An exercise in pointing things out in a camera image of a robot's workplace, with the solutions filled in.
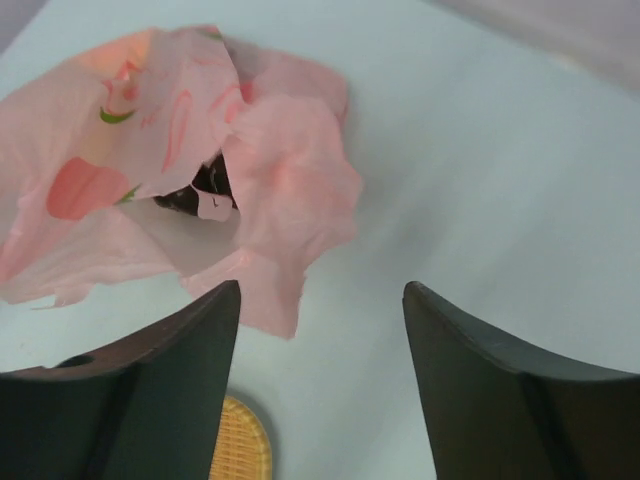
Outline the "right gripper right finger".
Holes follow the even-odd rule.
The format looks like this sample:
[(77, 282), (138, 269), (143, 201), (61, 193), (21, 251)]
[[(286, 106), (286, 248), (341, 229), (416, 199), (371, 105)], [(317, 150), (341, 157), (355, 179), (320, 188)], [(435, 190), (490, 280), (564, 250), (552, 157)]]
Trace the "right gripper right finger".
[(441, 479), (635, 479), (639, 378), (528, 343), (411, 282), (406, 331)]

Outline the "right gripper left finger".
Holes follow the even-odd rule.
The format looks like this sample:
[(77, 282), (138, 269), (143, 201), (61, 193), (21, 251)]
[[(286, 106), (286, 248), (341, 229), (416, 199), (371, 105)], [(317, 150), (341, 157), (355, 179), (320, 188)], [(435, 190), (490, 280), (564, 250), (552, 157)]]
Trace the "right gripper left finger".
[(5, 479), (205, 479), (239, 326), (226, 281), (52, 367), (1, 377)]

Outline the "woven bamboo tray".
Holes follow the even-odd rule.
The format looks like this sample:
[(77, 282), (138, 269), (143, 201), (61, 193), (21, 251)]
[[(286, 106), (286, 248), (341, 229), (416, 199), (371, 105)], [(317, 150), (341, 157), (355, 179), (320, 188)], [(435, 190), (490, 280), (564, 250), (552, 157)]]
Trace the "woven bamboo tray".
[(256, 414), (227, 395), (221, 411), (210, 480), (272, 480), (272, 449)]

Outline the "dark purple fake grapes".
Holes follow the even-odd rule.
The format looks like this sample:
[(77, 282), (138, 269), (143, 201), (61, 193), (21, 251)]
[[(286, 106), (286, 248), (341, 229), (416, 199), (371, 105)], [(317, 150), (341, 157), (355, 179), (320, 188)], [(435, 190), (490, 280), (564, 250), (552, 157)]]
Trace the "dark purple fake grapes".
[(155, 196), (161, 208), (203, 220), (227, 221), (237, 210), (224, 156), (219, 152), (203, 163), (191, 183), (164, 196)]

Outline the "pink plastic bag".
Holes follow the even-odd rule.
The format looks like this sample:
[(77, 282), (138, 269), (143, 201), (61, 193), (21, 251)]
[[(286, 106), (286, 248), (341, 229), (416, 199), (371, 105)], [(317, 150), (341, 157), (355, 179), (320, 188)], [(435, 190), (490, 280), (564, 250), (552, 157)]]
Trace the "pink plastic bag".
[[(82, 301), (164, 273), (201, 296), (235, 280), (241, 321), (295, 335), (308, 267), (350, 241), (345, 79), (213, 26), (148, 29), (75, 55), (1, 102), (1, 297)], [(237, 210), (154, 202), (224, 156)]]

